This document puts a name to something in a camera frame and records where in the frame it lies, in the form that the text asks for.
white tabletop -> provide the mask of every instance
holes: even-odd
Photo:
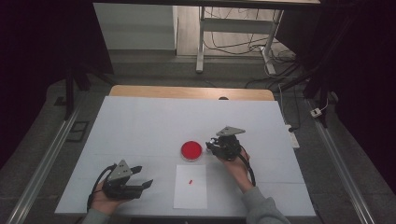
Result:
[[[285,216],[314,216],[299,164],[277,102],[159,99],[107,96],[55,211],[86,213],[86,202],[99,174],[124,159],[142,165],[128,185],[154,179],[142,197],[116,213],[154,217],[244,217],[241,192],[223,165],[210,153],[196,162],[183,161],[187,141],[205,142],[225,126],[246,130],[237,135],[251,156],[257,186],[273,197]],[[207,209],[174,208],[178,164],[205,165]]]

white wall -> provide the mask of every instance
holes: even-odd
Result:
[[[176,49],[176,7],[93,5],[108,49]]]

round red container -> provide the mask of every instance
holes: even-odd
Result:
[[[197,142],[189,141],[181,147],[181,156],[186,161],[196,161],[202,155],[202,147]]]

hand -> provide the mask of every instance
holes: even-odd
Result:
[[[250,159],[250,156],[246,153],[244,148],[242,148],[241,155],[247,161]],[[253,184],[248,179],[248,168],[239,157],[234,161],[225,161],[219,157],[218,159],[225,165],[227,171],[233,176],[243,193],[253,188]]]
[[[114,200],[107,198],[107,196],[102,192],[103,183],[104,181],[100,182],[98,186],[96,186],[96,193],[93,194],[91,208],[111,216],[120,204],[131,200]]]

red object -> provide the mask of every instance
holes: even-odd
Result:
[[[181,147],[181,155],[188,161],[197,160],[202,154],[202,147],[197,142],[190,141]]]

